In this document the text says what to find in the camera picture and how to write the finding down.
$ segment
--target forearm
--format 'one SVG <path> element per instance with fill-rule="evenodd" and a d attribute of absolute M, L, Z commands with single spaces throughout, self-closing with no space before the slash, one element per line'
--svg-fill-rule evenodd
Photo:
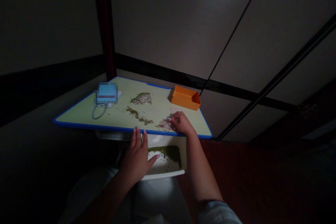
<path fill-rule="evenodd" d="M 123 172 L 117 172 L 100 195 L 73 223 L 110 223 L 119 204 L 133 185 Z"/>
<path fill-rule="evenodd" d="M 187 164 L 190 185 L 197 201 L 220 200 L 221 192 L 196 132 L 187 135 Z"/>

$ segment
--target sleeve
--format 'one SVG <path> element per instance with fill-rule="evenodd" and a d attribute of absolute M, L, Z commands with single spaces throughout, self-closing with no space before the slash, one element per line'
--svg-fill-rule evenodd
<path fill-rule="evenodd" d="M 234 211 L 226 203 L 210 201 L 206 209 L 198 216 L 200 224 L 242 224 Z"/>

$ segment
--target hand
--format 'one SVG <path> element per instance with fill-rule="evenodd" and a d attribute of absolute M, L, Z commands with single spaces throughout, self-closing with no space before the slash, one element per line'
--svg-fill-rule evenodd
<path fill-rule="evenodd" d="M 139 127 L 133 128 L 131 143 L 121 162 L 119 172 L 125 174 L 127 179 L 136 184 L 139 182 L 153 166 L 159 155 L 148 159 L 148 138 L 146 130 L 143 130 L 143 143 L 141 144 L 141 133 Z"/>
<path fill-rule="evenodd" d="M 177 131 L 189 136 L 191 134 L 196 134 L 194 127 L 189 122 L 186 115 L 181 111 L 177 111 L 172 118 L 168 118 L 170 121 L 169 125 L 175 126 Z"/>

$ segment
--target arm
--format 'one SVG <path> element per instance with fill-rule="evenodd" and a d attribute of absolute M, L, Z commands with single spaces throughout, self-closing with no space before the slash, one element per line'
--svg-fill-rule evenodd
<path fill-rule="evenodd" d="M 223 201 L 221 192 L 193 126 L 183 112 L 176 112 L 170 123 L 187 136 L 187 165 L 191 189 L 199 203 Z"/>
<path fill-rule="evenodd" d="M 119 204 L 128 191 L 139 182 L 157 160 L 158 155 L 148 159 L 147 133 L 133 129 L 130 146 L 121 163 L 121 168 L 100 195 L 73 223 L 110 223 Z"/>

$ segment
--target white plastic tray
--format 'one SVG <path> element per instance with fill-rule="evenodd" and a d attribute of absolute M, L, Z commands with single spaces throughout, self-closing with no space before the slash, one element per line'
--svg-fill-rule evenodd
<path fill-rule="evenodd" d="M 130 141 L 131 134 L 123 132 L 108 132 L 96 131 L 99 139 L 117 140 L 117 141 Z M 159 179 L 164 177 L 174 177 L 184 174 L 187 169 L 187 153 L 186 153 L 186 137 L 182 136 L 164 136 L 164 135 L 151 135 L 148 134 L 148 148 L 161 147 L 161 146 L 177 146 L 180 149 L 181 168 L 177 162 L 171 159 L 161 157 L 156 160 L 153 167 L 148 171 L 147 175 L 142 180 Z M 148 159 L 152 158 L 159 152 L 150 152 Z"/>

